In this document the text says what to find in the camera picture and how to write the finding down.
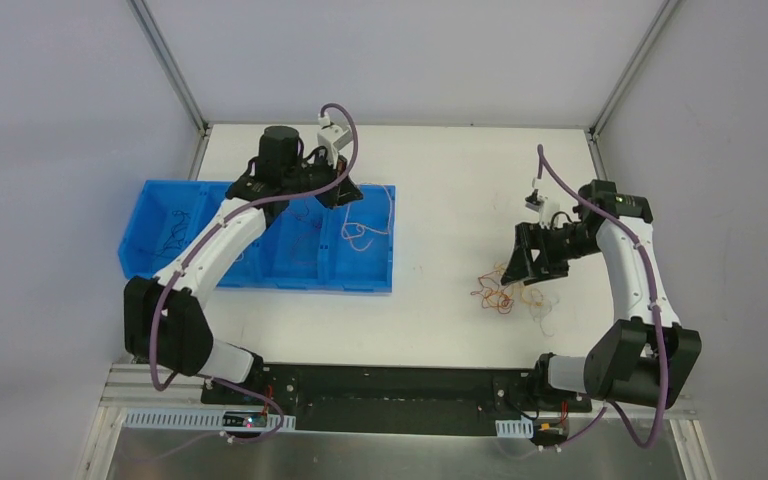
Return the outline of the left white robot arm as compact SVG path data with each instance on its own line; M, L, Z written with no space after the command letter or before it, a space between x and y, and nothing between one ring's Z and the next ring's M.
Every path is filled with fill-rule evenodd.
M126 283L126 351L175 374L225 380L239 403L257 402L265 390L265 378L254 370L261 357L217 339L204 307L234 261L291 201L313 196L333 209L361 199L349 177L356 158L341 153L356 138L352 128L326 122L317 147L304 153L296 129L267 127L257 155L192 242L152 277L134 276Z

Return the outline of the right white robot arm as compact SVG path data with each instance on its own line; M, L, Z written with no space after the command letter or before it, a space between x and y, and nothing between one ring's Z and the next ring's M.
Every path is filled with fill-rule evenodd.
M526 199L538 222L515 227L503 285L564 278L569 263L603 257L614 323L584 356L541 355L527 375L529 400L543 410L581 394L595 400L671 408L700 353L698 332L682 327L669 304L653 249L653 215L646 198L621 194L593 180L579 191L577 220L556 225L562 210L539 191Z

